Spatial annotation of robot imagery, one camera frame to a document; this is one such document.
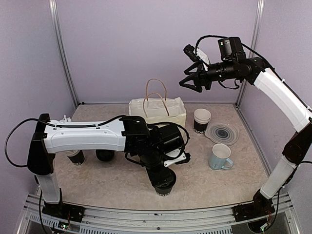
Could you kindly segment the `stack of paper cups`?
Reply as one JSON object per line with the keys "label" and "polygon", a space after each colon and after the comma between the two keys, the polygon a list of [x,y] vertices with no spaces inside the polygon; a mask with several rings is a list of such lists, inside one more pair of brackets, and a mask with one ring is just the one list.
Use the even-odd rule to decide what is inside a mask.
{"label": "stack of paper cups", "polygon": [[194,132],[197,134],[204,134],[211,120],[211,116],[210,111],[206,109],[196,109],[194,111]]}

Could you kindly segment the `beige paper bag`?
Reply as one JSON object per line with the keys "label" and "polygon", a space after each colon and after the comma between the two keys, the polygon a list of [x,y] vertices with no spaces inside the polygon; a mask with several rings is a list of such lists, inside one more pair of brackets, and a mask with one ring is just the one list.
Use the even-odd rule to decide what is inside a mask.
{"label": "beige paper bag", "polygon": [[185,126],[186,109],[180,97],[168,98],[167,89],[162,97],[157,92],[148,94],[148,86],[151,79],[146,83],[145,98],[133,99],[128,105],[128,114],[143,117],[146,123],[172,122]]}

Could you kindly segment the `stack of black lids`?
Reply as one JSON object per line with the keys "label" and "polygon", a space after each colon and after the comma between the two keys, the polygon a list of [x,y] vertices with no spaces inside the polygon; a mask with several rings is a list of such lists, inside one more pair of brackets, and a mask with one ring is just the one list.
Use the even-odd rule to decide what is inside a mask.
{"label": "stack of black lids", "polygon": [[115,151],[111,150],[96,150],[96,157],[103,162],[111,161],[115,156]]}

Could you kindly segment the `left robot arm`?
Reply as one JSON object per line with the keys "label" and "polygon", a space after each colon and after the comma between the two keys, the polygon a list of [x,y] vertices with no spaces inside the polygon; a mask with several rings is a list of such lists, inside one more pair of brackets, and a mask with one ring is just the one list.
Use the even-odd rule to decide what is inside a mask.
{"label": "left robot arm", "polygon": [[170,166],[190,161],[190,154],[185,152],[189,136],[183,137],[184,133],[186,129],[179,124],[149,124],[140,116],[119,115],[103,122],[69,122],[51,119],[44,113],[36,119],[26,167],[37,177],[45,206],[59,217],[68,213],[54,172],[53,161],[59,152],[124,152],[127,160],[137,156],[138,165],[146,168],[155,191],[167,195],[175,184]]}

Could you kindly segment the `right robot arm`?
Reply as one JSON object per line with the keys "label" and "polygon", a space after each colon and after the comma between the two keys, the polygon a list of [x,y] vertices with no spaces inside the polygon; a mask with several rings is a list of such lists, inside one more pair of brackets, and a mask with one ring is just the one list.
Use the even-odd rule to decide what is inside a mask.
{"label": "right robot arm", "polygon": [[229,79],[245,80],[268,96],[295,129],[267,182],[253,196],[249,211],[253,216],[260,216],[272,205],[272,197],[292,179],[311,147],[312,109],[258,52],[252,51],[256,56],[247,58],[244,52],[247,46],[239,37],[215,38],[218,39],[221,62],[210,63],[208,56],[198,48],[205,39],[202,36],[195,46],[188,44],[183,49],[193,64],[184,71],[186,77],[179,85],[201,93],[203,89],[210,90],[214,81],[221,84]]}

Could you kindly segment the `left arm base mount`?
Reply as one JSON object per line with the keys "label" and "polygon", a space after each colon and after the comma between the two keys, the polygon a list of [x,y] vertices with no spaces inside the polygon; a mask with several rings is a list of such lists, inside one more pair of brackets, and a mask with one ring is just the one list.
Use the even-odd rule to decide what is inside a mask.
{"label": "left arm base mount", "polygon": [[69,203],[64,203],[62,200],[62,191],[59,189],[60,200],[58,204],[50,204],[44,202],[42,212],[45,215],[50,215],[52,217],[66,219],[68,221],[82,222],[85,208],[79,205],[72,205]]}

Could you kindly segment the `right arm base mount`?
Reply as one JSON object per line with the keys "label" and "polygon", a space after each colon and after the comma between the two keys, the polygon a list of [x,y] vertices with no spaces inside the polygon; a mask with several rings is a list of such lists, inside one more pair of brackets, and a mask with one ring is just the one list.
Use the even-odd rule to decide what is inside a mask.
{"label": "right arm base mount", "polygon": [[238,204],[232,207],[236,222],[245,221],[261,216],[274,213],[275,208],[272,202],[272,197],[266,198],[260,190],[258,190],[250,203]]}

